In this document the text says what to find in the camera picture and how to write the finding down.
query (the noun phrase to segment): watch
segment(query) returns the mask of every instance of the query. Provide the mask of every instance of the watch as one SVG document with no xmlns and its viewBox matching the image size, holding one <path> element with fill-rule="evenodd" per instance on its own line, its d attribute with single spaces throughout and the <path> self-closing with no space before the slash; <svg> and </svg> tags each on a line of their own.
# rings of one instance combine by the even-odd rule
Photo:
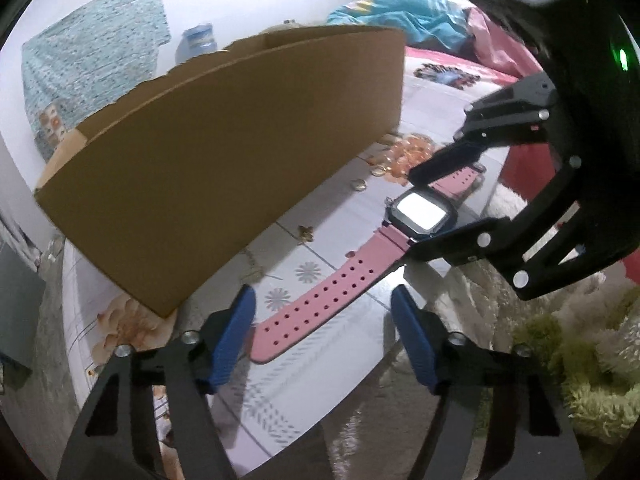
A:
<svg viewBox="0 0 640 480">
<path fill-rule="evenodd" d="M 429 186 L 413 187 L 389 204 L 382 226 L 343 266 L 255 327 L 251 360 L 273 360 L 398 268 L 414 242 L 453 227 L 454 202 L 478 186 L 481 169 L 463 168 Z"/>
</svg>

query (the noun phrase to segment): cardboard box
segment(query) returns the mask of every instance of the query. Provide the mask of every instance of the cardboard box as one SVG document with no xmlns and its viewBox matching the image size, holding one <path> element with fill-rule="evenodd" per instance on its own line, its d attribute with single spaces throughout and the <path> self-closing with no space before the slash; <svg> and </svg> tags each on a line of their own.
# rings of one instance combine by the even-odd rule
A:
<svg viewBox="0 0 640 480">
<path fill-rule="evenodd" d="M 60 142 L 35 197 L 123 290 L 167 316 L 399 123 L 404 35 L 309 27 L 140 84 Z"/>
</svg>

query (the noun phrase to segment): watch screen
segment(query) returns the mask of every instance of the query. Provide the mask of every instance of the watch screen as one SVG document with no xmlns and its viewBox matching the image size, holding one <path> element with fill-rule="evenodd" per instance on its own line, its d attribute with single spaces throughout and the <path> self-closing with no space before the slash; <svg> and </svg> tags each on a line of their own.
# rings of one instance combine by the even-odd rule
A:
<svg viewBox="0 0 640 480">
<path fill-rule="evenodd" d="M 411 193 L 398 203 L 398 211 L 425 231 L 436 227 L 447 215 L 437 204 L 417 193 Z"/>
</svg>

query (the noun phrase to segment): teal blanket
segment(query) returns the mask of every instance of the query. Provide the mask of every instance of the teal blanket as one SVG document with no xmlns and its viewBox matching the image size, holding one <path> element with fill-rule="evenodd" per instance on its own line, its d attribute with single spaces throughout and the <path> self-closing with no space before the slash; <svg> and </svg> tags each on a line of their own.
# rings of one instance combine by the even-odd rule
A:
<svg viewBox="0 0 640 480">
<path fill-rule="evenodd" d="M 381 25 L 404 30 L 406 44 L 457 54 L 470 34 L 452 0 L 359 0 L 329 14 L 330 25 Z"/>
</svg>

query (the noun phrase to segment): green light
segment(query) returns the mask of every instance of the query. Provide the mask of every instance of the green light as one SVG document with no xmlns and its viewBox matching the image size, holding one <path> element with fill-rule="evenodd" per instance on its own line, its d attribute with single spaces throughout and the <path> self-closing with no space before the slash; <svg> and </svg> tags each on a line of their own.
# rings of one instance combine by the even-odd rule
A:
<svg viewBox="0 0 640 480">
<path fill-rule="evenodd" d="M 622 49 L 620 49 L 620 66 L 625 72 L 629 70 L 629 65 L 626 63 L 626 52 Z"/>
</svg>

